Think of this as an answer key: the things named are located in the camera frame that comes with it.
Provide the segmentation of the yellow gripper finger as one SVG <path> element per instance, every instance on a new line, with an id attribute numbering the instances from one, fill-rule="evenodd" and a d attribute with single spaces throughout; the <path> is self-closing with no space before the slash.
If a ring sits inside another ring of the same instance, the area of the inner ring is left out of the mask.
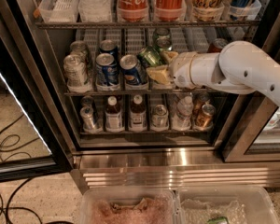
<path id="1" fill-rule="evenodd" d="M 169 68 L 167 65 L 159 65 L 156 67 L 149 67 L 147 69 L 148 76 L 162 85 L 169 85 L 172 81 L 170 78 Z"/>
<path id="2" fill-rule="evenodd" d="M 165 63 L 170 63 L 177 55 L 178 53 L 176 51 L 162 51 L 160 53 L 160 56 Z"/>

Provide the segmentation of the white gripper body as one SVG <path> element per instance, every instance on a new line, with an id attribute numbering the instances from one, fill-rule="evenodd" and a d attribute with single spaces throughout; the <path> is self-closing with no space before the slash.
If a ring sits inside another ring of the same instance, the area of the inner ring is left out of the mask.
<path id="1" fill-rule="evenodd" d="M 174 83 L 181 89 L 194 89 L 195 85 L 190 75 L 191 63 L 197 55 L 196 51 L 178 54 L 169 64 L 170 75 Z"/>

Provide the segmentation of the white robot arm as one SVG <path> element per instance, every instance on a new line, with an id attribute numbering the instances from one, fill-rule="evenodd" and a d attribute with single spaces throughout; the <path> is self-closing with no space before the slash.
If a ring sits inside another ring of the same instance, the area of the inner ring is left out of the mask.
<path id="1" fill-rule="evenodd" d="M 280 107 L 280 64 L 265 51 L 245 41 L 231 42 L 216 53 L 167 52 L 168 65 L 149 67 L 148 76 L 179 88 L 202 86 L 233 94 L 258 91 Z"/>

